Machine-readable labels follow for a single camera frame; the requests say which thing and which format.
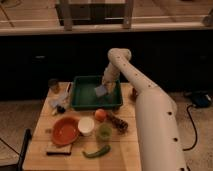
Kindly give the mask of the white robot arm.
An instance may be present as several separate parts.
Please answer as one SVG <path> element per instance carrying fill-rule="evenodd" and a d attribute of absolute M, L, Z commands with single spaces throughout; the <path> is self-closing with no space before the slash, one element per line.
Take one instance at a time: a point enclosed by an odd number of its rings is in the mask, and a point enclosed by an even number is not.
<path fill-rule="evenodd" d="M 123 74 L 137 92 L 135 115 L 142 171 L 188 171 L 176 122 L 175 101 L 154 81 L 134 67 L 131 51 L 112 48 L 103 83 Z"/>

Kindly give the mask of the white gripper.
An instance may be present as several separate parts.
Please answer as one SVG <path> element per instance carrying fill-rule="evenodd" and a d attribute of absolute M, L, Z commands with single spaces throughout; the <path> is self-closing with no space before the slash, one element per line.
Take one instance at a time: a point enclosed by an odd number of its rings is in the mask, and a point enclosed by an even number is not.
<path fill-rule="evenodd" d="M 107 84 L 108 93 L 112 93 L 116 87 L 115 81 L 120 76 L 120 70 L 115 67 L 112 63 L 109 63 L 104 70 L 104 75 L 102 77 L 102 83 Z"/>

